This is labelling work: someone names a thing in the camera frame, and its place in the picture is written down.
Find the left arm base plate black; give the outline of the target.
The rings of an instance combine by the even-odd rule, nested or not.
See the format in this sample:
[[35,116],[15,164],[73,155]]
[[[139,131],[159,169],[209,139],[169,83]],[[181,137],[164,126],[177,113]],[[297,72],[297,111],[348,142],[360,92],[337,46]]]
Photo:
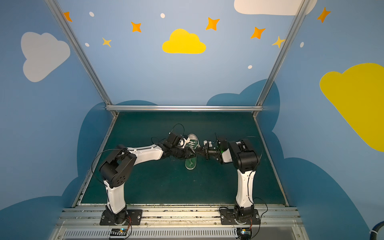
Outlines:
[[117,214],[106,208],[100,220],[100,226],[138,226],[141,223],[143,210],[123,209]]

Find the green canvas sneaker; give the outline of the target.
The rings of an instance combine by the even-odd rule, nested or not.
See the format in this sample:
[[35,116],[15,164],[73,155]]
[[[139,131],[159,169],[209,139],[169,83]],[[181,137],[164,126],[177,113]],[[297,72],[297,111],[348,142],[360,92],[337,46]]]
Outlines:
[[197,155],[195,150],[200,147],[200,142],[195,134],[189,134],[186,146],[190,150],[190,156],[185,161],[185,167],[188,170],[193,170],[197,165]]

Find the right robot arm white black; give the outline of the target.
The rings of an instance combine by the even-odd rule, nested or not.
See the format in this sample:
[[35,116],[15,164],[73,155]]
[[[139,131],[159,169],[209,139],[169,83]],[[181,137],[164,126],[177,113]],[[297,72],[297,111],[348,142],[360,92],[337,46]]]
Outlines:
[[205,141],[196,152],[207,160],[216,159],[221,164],[232,163],[237,170],[238,190],[235,199],[234,214],[237,219],[252,217],[255,212],[253,197],[253,181],[257,167],[261,161],[252,143],[248,139],[239,141],[218,140],[214,147]]

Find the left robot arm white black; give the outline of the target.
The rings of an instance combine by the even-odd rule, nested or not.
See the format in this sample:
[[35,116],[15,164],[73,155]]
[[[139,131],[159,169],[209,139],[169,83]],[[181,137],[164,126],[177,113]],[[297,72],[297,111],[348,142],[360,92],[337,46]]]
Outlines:
[[141,148],[126,148],[119,145],[114,149],[100,167],[100,174],[107,191],[107,209],[114,215],[126,209],[124,184],[135,165],[170,156],[182,160],[190,159],[196,156],[196,151],[189,146],[176,145],[168,148],[162,144]]

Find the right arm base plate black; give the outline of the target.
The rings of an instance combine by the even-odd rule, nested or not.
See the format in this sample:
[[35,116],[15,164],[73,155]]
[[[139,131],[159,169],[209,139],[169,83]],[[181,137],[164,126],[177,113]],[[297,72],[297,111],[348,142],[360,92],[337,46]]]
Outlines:
[[253,207],[245,209],[220,207],[219,213],[222,225],[257,225],[261,223],[259,212]]

